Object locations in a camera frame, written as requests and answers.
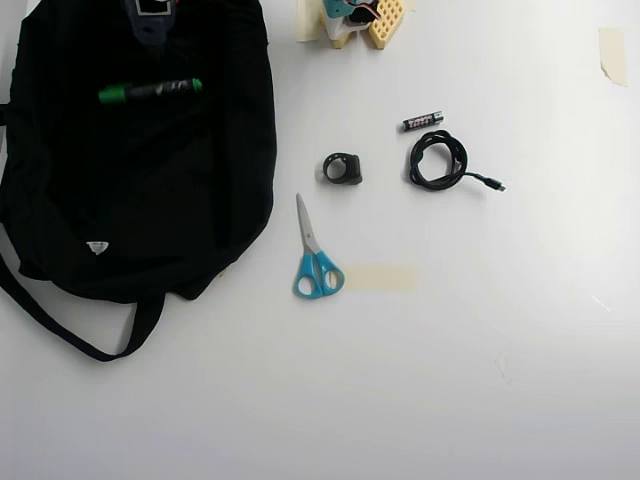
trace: cable connector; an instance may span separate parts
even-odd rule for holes
[[[504,192],[507,189],[507,187],[505,187],[502,184],[502,182],[499,182],[495,178],[486,178],[485,177],[482,180],[482,183],[484,183],[489,188],[493,188],[494,190],[498,190],[499,192]]]

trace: backpack logo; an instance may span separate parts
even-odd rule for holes
[[[109,248],[109,242],[87,242],[87,245],[96,256],[102,255]]]

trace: blue scissor handle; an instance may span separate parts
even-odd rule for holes
[[[316,254],[316,261],[318,262],[318,265],[320,265],[320,273],[322,274],[322,293],[325,296],[338,293],[342,287],[344,287],[345,278],[342,270],[340,270],[335,263],[329,260],[329,257],[327,257],[327,254],[324,253],[323,250]],[[331,288],[329,283],[327,283],[327,274],[331,272],[338,277],[338,285],[336,285],[336,288]]]
[[[320,281],[318,281],[318,272],[314,265],[314,260],[318,263],[320,267]],[[327,274],[333,272],[338,277],[338,285],[335,288],[331,288],[327,283]],[[308,278],[313,285],[313,291],[311,293],[304,293],[300,289],[300,282],[304,279]],[[302,257],[302,262],[300,263],[300,271],[298,272],[298,276],[296,277],[296,285],[295,290],[298,295],[304,298],[308,298],[310,300],[333,295],[342,289],[344,286],[344,273],[340,270],[329,257],[323,252],[320,251],[317,254],[313,255],[311,253],[305,253]]]
[[[304,278],[308,278],[311,281],[311,285],[313,285],[313,291],[311,293],[304,293],[300,289],[300,282],[302,282]],[[296,277],[295,289],[298,295],[304,298],[314,299],[324,296],[324,294],[322,293],[322,287],[318,283],[316,267],[313,265],[313,255],[310,253],[305,253],[302,257],[302,262],[300,263],[300,271],[298,272],[298,276]]]

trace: masking tape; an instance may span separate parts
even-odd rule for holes
[[[348,267],[345,290],[375,292],[409,292],[418,286],[415,267],[364,265]]]
[[[613,83],[628,87],[624,32],[616,28],[601,28],[599,36],[602,71]]]
[[[320,23],[322,0],[298,0],[296,41],[318,40],[322,33]]]

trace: green marker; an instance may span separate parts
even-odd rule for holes
[[[197,78],[193,78],[191,80],[175,80],[151,85],[112,85],[98,93],[98,97],[103,105],[112,105],[145,102],[156,98],[188,95],[200,93],[201,91],[202,82]]]

